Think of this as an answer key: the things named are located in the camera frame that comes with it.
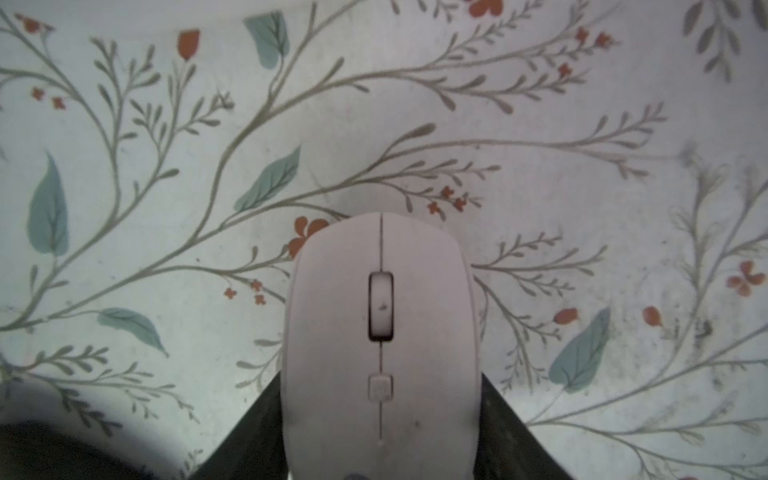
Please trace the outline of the floral table mat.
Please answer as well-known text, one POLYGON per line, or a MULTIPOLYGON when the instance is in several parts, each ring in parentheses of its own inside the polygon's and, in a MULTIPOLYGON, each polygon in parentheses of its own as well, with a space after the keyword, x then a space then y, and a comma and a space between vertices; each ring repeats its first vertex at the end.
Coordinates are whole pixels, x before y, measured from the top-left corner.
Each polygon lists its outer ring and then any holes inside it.
POLYGON ((200 472, 376 211, 574 477, 766 477, 763 1, 3 2, 2 423, 200 472))

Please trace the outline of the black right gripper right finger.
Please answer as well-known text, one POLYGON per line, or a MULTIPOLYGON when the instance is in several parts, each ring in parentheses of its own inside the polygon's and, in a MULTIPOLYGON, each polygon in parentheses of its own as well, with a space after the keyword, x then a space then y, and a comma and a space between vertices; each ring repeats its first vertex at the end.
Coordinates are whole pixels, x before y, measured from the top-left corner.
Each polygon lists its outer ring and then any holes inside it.
POLYGON ((479 480, 572 480, 524 422, 482 375, 478 449, 473 470, 479 480))

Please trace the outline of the white mouse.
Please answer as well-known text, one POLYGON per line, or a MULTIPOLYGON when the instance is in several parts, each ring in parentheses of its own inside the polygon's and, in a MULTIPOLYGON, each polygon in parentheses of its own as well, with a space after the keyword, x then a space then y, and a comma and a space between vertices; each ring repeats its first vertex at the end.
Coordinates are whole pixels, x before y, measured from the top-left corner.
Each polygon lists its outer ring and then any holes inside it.
POLYGON ((472 282, 424 222, 359 215, 296 259, 281 369, 295 479, 469 479, 481 397, 472 282))

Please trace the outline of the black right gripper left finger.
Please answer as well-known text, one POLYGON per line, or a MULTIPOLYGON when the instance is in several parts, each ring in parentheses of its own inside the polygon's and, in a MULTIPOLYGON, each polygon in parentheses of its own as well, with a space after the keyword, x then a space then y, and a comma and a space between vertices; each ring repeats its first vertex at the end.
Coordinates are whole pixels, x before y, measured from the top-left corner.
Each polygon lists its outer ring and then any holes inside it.
POLYGON ((281 375, 277 374, 192 479, 287 478, 281 375))

